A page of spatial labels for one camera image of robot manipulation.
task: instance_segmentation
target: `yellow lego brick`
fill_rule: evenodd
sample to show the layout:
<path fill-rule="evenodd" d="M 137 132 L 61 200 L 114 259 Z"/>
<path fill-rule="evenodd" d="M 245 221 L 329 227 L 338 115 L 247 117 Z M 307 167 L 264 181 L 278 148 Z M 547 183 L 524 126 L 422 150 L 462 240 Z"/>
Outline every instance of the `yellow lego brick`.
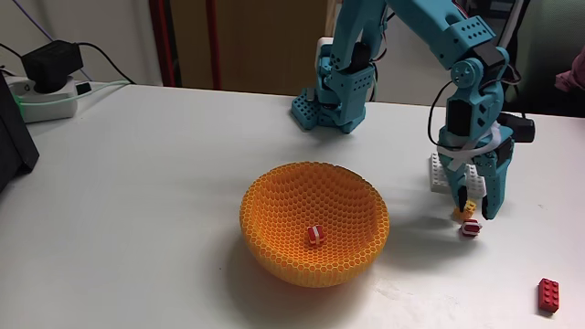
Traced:
<path fill-rule="evenodd" d="M 459 207 L 455 207 L 453 210 L 453 218 L 460 222 L 463 222 L 466 219 L 471 219 L 476 209 L 477 205 L 475 202 L 472 200 L 467 200 L 465 207 L 463 208 L 463 212 L 459 211 Z"/>

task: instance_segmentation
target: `red and white block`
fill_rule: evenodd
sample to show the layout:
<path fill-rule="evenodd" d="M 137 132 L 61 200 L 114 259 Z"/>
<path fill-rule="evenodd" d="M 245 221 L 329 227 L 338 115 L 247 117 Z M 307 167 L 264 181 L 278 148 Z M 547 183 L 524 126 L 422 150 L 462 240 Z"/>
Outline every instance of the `red and white block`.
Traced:
<path fill-rule="evenodd" d="M 315 225 L 307 229 L 309 231 L 309 242 L 315 246 L 325 241 L 325 234 L 321 225 Z"/>
<path fill-rule="evenodd" d="M 475 219 L 466 219 L 461 225 L 461 234 L 464 237 L 475 238 L 479 235 L 479 231 L 482 229 L 482 224 L 478 223 Z"/>

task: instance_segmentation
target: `black power adapter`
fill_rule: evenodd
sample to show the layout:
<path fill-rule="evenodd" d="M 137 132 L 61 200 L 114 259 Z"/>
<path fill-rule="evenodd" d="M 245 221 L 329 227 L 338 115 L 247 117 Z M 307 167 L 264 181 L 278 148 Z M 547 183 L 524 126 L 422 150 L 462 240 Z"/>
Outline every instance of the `black power adapter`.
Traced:
<path fill-rule="evenodd" d="M 83 60 L 79 45 L 55 40 L 23 56 L 22 65 L 36 92 L 51 93 L 65 87 L 69 74 L 83 68 Z"/>

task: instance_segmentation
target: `black monitor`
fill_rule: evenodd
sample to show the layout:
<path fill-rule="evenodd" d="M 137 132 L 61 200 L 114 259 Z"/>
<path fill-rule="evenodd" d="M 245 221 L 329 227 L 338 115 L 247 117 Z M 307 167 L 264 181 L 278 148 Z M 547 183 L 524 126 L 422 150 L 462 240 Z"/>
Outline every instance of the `black monitor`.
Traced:
<path fill-rule="evenodd" d="M 0 74 L 0 192 L 15 175 L 30 173 L 37 160 L 37 148 Z"/>

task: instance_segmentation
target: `lego brick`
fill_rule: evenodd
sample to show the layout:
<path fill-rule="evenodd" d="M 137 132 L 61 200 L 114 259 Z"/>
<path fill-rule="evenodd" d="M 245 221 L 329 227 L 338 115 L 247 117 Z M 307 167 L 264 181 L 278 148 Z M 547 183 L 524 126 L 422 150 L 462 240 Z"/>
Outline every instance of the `lego brick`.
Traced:
<path fill-rule="evenodd" d="M 558 282 L 543 278 L 538 284 L 538 308 L 554 313 L 558 303 Z"/>
<path fill-rule="evenodd" d="M 313 245 L 320 245 L 325 242 L 325 234 L 323 232 L 323 226 L 315 225 L 307 228 L 309 232 L 309 242 Z"/>
<path fill-rule="evenodd" d="M 482 224 L 478 223 L 475 219 L 466 219 L 461 225 L 461 234 L 464 237 L 475 238 L 479 235 L 479 231 L 482 229 Z"/>
<path fill-rule="evenodd" d="M 467 202 L 465 202 L 465 208 L 463 209 L 463 212 L 459 211 L 458 207 L 455 207 L 453 210 L 453 218 L 458 222 L 463 223 L 465 220 L 471 219 L 473 217 L 476 209 L 477 205 L 475 202 L 472 200 L 467 200 Z"/>
<path fill-rule="evenodd" d="M 473 200 L 479 200 L 485 196 L 484 178 L 477 174 L 475 165 L 465 165 L 465 184 L 467 195 Z M 451 189 L 447 182 L 447 176 L 443 170 L 439 155 L 434 152 L 429 159 L 429 177 L 431 180 L 431 191 L 442 194 L 450 194 Z"/>

